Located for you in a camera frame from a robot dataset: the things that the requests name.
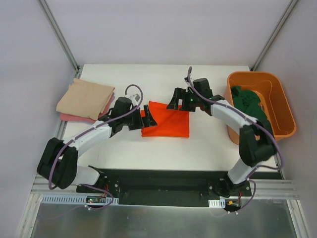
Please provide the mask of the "orange t-shirt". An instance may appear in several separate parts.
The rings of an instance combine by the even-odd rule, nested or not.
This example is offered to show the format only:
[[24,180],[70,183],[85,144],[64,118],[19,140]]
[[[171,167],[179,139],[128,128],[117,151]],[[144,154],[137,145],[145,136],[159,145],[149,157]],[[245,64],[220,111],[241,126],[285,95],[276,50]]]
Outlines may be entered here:
[[157,126],[143,128],[142,137],[190,137],[189,112],[168,110],[167,104],[152,101],[148,106]]

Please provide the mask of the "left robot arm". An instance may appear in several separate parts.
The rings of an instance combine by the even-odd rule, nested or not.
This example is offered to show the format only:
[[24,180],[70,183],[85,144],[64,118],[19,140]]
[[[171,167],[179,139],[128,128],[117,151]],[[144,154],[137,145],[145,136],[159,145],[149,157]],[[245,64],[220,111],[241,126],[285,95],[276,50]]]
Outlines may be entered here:
[[98,143],[110,139],[121,132],[156,126],[148,105],[140,110],[135,100],[119,97],[114,107],[96,121],[89,129],[71,139],[50,139],[37,167],[37,173],[49,182],[49,189],[66,189],[71,184],[87,184],[88,188],[99,193],[104,189],[102,173],[92,166],[79,166],[78,159]]

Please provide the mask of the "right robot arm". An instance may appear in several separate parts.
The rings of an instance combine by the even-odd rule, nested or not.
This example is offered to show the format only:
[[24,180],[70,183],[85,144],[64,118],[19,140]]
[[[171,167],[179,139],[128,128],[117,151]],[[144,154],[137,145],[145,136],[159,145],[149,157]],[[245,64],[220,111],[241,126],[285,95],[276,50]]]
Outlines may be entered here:
[[246,181],[264,162],[276,154],[280,148],[273,136],[268,120],[249,116],[230,105],[221,95],[214,95],[206,78],[192,80],[185,78],[187,89],[175,88],[167,108],[194,112],[200,108],[209,116],[215,117],[233,129],[239,136],[239,160],[228,171],[223,191],[235,195]]

